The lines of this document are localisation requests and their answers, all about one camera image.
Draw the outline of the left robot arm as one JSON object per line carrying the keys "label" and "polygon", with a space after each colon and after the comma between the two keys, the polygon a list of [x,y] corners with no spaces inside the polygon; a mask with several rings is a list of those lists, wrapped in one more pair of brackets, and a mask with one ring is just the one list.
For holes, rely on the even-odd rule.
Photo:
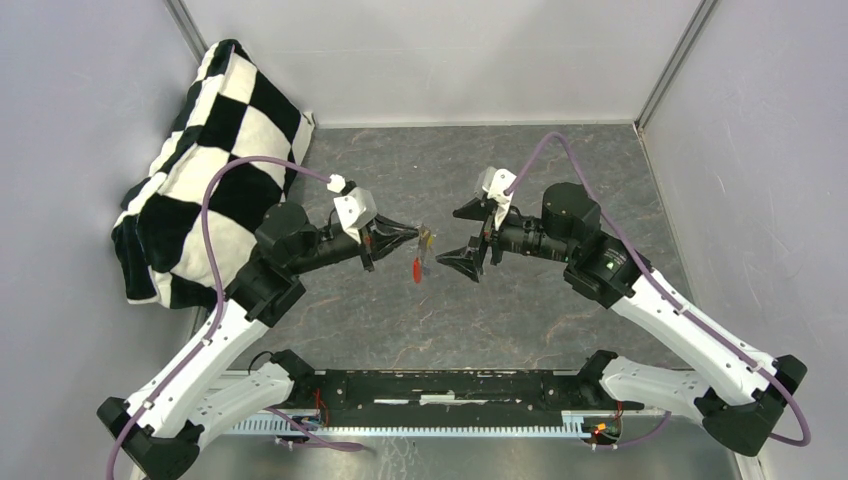
{"label": "left robot arm", "polygon": [[208,390],[305,294],[302,274],[349,259],[371,271],[418,236],[417,228],[378,214],[365,200],[347,195],[334,203],[338,219],[323,227],[296,203],[271,206],[236,277],[225,284],[213,275],[216,305],[203,330],[129,398],[101,404],[97,416],[113,436],[107,478],[114,478],[124,453],[150,479],[178,479],[206,447],[251,415],[283,401],[297,408],[312,399],[313,379],[279,360],[214,394]]}

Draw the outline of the red key tag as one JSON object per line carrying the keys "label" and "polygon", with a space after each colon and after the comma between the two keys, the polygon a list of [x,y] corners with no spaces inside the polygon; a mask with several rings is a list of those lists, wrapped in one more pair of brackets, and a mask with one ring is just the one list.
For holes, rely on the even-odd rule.
{"label": "red key tag", "polygon": [[424,277],[424,264],[420,257],[416,257],[413,261],[413,280],[416,284],[420,284]]}

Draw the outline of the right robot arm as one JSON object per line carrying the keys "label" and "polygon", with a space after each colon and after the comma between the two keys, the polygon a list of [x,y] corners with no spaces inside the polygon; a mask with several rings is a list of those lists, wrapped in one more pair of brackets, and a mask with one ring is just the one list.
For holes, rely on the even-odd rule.
{"label": "right robot arm", "polygon": [[536,217],[485,197],[455,216],[479,222],[480,232],[439,254],[438,263],[478,281],[485,265],[506,253],[559,262],[575,292],[640,326],[687,364],[674,371],[598,351],[577,382],[585,405],[616,400],[657,407],[697,422],[747,457],[760,453],[784,411],[795,407],[806,365],[754,348],[694,306],[639,252],[602,229],[601,207],[581,185],[548,187]]}

